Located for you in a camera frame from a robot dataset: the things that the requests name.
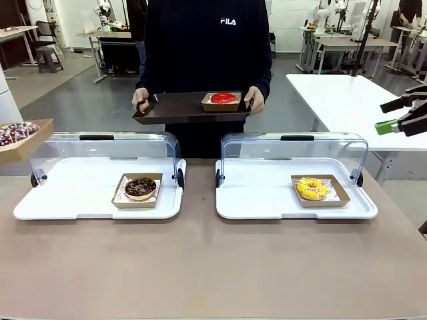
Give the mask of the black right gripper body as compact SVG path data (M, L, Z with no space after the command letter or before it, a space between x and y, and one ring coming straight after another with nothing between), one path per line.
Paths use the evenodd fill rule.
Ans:
M426 84L417 85L406 90L412 97L410 118L406 121L406 136L414 136L426 132Z

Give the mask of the person's right hand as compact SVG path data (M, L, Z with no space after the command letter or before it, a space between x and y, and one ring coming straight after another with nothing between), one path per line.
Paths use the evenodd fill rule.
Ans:
M153 107L149 91L144 87L136 89L133 94L132 104L138 114L145 116Z

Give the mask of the person's left hand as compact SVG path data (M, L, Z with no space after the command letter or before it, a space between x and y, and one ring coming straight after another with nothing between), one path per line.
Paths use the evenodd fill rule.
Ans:
M244 103L250 110L250 116L257 115L265 109L265 99L262 92L256 87L251 86L244 97Z

